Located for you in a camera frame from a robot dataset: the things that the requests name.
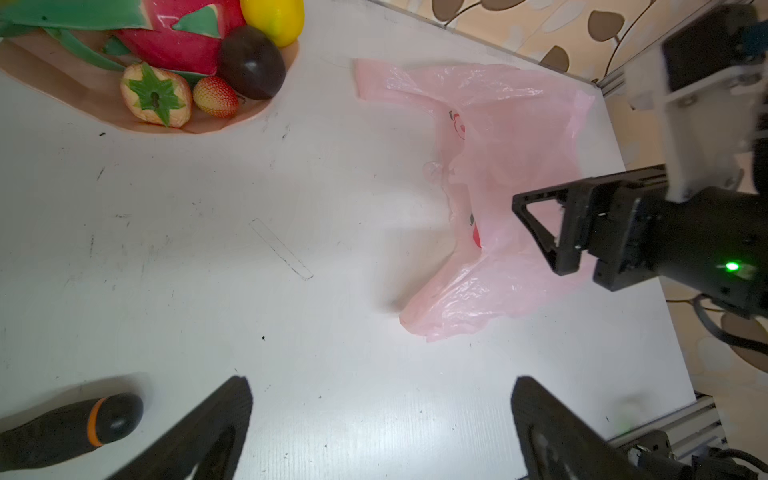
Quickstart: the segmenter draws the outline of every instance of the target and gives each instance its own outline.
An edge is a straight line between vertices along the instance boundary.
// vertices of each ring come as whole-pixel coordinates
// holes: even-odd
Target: orange ring
[[[98,410],[106,399],[107,397],[99,399],[91,409],[91,414],[88,415],[88,441],[96,448],[103,445],[103,443],[99,442],[98,437],[96,436],[96,415],[98,415]]]

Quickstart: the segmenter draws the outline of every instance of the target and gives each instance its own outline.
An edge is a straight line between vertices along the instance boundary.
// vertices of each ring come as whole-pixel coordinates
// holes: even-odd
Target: black handle
[[[41,468],[93,452],[133,432],[144,404],[133,393],[84,400],[0,433],[0,472]]]

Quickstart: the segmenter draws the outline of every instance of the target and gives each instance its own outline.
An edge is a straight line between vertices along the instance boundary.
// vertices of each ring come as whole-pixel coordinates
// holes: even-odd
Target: dark purple fruit
[[[261,30],[244,25],[221,42],[217,74],[242,95],[266,100],[283,86],[286,64],[280,50]]]

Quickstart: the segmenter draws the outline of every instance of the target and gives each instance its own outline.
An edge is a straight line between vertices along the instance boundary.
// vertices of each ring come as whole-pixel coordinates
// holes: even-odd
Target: white table
[[[522,374],[605,436],[694,400],[656,280],[437,343],[399,325],[453,244],[434,131],[359,101],[351,59],[539,67],[364,0],[306,10],[272,113],[221,134],[127,134],[0,78],[0,418],[145,400],[126,439],[6,478],[104,478],[231,375],[253,390],[237,478],[518,478]],[[578,153],[623,168],[599,95]]]

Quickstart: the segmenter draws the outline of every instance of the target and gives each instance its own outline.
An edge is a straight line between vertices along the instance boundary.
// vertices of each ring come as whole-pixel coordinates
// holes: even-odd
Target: patterned wallpaper
[[[707,0],[379,0],[597,81]]]

